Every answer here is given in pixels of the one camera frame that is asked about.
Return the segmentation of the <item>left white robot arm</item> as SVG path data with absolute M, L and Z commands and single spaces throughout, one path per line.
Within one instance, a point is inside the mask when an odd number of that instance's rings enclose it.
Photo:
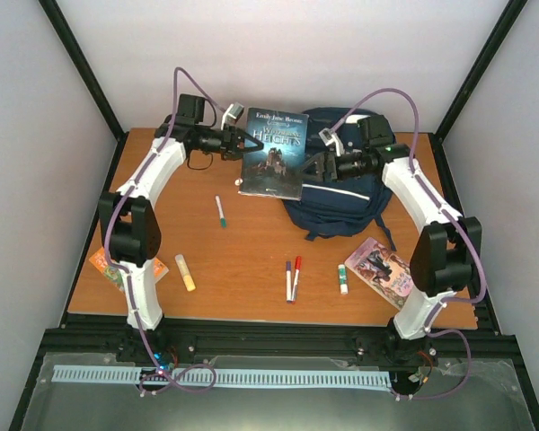
M 224 160 L 239 160 L 263 149 L 255 138 L 236 126 L 244 106 L 232 103 L 222 110 L 221 128 L 203 124 L 209 101 L 203 96 L 181 94 L 173 114 L 155 131 L 148 153 L 134 173 L 116 191 L 101 194 L 98 202 L 102 245 L 107 262 L 122 278 L 127 297 L 127 322 L 146 330 L 137 341 L 137 350 L 149 361 L 167 355 L 169 339 L 155 330 L 163 318 L 155 281 L 155 257 L 162 234 L 155 205 L 165 185 L 194 151 L 219 154 Z

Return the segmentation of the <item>navy blue backpack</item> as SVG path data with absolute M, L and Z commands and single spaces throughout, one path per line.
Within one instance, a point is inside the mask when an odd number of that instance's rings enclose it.
M 319 132 L 333 128 L 349 108 L 321 107 L 305 110 L 308 116 L 305 158 L 326 150 Z M 346 154 L 360 154 L 366 149 L 357 120 L 346 119 L 336 132 Z M 305 239 L 351 237 L 363 232 L 372 221 L 384 232 L 392 251 L 396 251 L 391 231 L 384 224 L 382 213 L 392 198 L 390 191 L 374 174 L 340 181 L 304 180 L 301 199 L 282 200 L 292 223 L 306 231 Z

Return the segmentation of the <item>pink illustrated paperback book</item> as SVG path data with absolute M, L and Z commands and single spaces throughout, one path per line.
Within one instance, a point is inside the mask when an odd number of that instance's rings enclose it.
M 409 264 L 372 237 L 367 238 L 344 265 L 397 310 L 403 308 L 415 287 Z

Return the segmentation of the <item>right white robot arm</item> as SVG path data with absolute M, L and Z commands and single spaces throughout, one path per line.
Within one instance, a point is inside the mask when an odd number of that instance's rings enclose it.
M 480 302 L 488 285 L 480 258 L 482 225 L 437 192 L 415 158 L 415 144 L 398 144 L 381 115 L 346 114 L 318 137 L 325 148 L 307 161 L 310 180 L 326 182 L 374 174 L 401 201 L 420 237 L 410 260 L 414 284 L 390 324 L 397 339 L 411 343 L 432 334 L 438 314 L 458 301 L 470 284 Z

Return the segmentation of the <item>dark blue Wuthering Heights book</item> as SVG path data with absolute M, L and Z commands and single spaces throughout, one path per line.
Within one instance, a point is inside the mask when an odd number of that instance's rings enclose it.
M 264 144 L 262 151 L 243 157 L 238 193 L 245 196 L 298 201 L 305 161 L 309 116 L 303 113 L 250 108 L 246 129 Z

